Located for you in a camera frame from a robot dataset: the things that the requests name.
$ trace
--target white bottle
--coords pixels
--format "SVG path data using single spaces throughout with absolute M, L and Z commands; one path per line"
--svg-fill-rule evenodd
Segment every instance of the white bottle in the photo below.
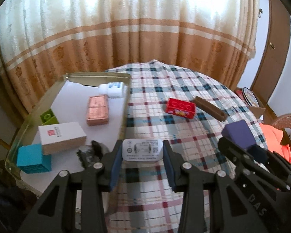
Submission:
M 123 98 L 124 83 L 123 82 L 109 82 L 108 84 L 100 84 L 99 94 L 107 95 L 109 98 Z

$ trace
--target purple cube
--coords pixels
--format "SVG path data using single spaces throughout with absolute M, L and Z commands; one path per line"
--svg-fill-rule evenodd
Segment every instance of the purple cube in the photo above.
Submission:
M 256 144 L 255 137 L 245 120 L 228 123 L 221 134 L 245 151 Z

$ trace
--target plaid tablecloth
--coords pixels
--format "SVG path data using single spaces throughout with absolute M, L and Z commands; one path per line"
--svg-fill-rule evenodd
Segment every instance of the plaid tablecloth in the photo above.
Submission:
M 108 70 L 131 74 L 127 138 L 168 139 L 173 151 L 199 169 L 231 173 L 231 162 L 218 151 L 217 143 L 227 123 L 244 119 L 257 144 L 266 148 L 262 130 L 246 105 L 216 80 L 186 68 L 157 60 Z M 200 96 L 228 114 L 224 122 L 196 108 L 194 119 L 164 112 L 167 100 L 189 101 Z M 108 231 L 118 233 L 177 232 L 182 193 L 168 185 L 163 161 L 123 162 L 116 213 L 106 218 Z M 204 192 L 205 231 L 209 228 L 209 198 Z

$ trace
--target brown wooden door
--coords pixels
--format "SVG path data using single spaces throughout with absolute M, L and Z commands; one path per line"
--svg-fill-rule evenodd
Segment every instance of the brown wooden door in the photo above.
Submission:
M 290 14 L 280 0 L 269 0 L 269 27 L 264 54 L 251 90 L 266 105 L 285 65 L 290 43 Z

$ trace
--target orange curtain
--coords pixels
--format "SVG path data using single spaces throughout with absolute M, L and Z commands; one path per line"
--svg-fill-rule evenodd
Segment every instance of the orange curtain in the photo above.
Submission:
M 233 90 L 257 18 L 258 0 L 6 0 L 0 73 L 28 112 L 62 74 L 153 59 Z

